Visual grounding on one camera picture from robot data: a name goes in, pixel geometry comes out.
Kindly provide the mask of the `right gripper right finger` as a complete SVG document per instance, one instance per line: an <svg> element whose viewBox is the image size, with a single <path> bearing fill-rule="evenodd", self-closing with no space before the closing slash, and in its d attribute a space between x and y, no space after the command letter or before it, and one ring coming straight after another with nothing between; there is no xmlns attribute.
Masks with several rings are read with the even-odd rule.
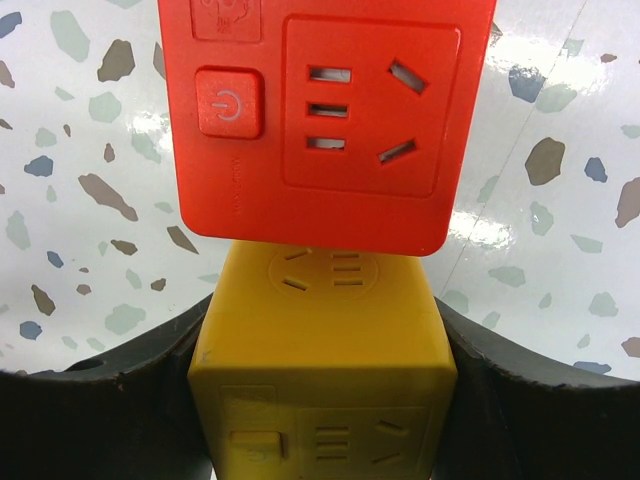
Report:
<svg viewBox="0 0 640 480"><path fill-rule="evenodd" d="M552 360L436 305L458 379L433 478L638 478L638 382Z"/></svg>

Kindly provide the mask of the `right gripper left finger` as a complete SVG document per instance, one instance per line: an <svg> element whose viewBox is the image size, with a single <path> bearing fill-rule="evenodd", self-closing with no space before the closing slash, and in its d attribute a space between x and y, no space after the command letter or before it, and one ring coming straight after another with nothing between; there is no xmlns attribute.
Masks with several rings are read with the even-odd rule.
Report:
<svg viewBox="0 0 640 480"><path fill-rule="evenodd" d="M62 372L3 372L2 478L210 478L187 381L209 303Z"/></svg>

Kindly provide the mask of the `yellow cube plug adapter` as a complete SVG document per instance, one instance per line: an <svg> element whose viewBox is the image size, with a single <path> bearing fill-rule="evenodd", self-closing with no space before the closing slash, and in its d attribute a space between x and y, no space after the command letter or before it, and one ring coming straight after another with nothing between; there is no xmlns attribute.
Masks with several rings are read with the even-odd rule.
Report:
<svg viewBox="0 0 640 480"><path fill-rule="evenodd" d="M456 379L419 259L248 241L188 371L219 479L427 479Z"/></svg>

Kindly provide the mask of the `red cube plug adapter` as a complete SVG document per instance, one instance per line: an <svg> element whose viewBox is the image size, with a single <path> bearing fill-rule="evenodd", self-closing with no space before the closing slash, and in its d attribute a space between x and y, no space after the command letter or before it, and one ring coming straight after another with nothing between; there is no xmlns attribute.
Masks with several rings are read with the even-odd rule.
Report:
<svg viewBox="0 0 640 480"><path fill-rule="evenodd" d="M444 244L492 1L162 1L181 217L207 237Z"/></svg>

